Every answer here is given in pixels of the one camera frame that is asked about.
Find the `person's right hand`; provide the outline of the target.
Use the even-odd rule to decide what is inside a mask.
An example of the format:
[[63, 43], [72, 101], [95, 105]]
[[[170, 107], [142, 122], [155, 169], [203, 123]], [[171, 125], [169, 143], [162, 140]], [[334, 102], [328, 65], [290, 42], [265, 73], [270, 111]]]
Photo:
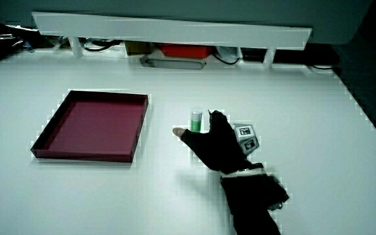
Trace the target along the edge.
[[252, 175], [262, 170], [262, 163], [252, 163], [243, 153], [227, 117], [217, 110], [210, 112], [209, 117], [210, 129], [207, 133], [196, 133], [180, 127], [172, 129], [172, 132], [209, 169], [222, 173], [226, 178]]

